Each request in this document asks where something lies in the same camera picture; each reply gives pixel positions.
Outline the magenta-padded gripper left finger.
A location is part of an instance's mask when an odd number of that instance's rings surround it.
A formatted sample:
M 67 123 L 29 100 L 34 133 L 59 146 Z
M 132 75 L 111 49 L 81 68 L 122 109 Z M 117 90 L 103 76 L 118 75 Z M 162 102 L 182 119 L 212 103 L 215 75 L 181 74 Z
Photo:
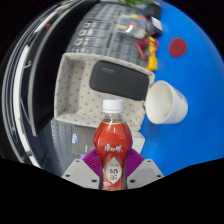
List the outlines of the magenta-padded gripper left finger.
M 75 159 L 62 178 L 84 188 L 100 189 L 102 165 L 97 150 L 92 150 L 83 159 Z

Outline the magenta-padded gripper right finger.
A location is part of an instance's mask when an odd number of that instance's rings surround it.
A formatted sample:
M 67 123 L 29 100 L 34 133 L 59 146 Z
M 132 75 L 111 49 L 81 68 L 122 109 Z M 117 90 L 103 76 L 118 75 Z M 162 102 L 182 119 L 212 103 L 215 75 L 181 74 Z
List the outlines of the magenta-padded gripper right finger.
M 127 189 L 140 188 L 164 177 L 152 159 L 144 159 L 134 149 L 128 152 L 124 171 Z

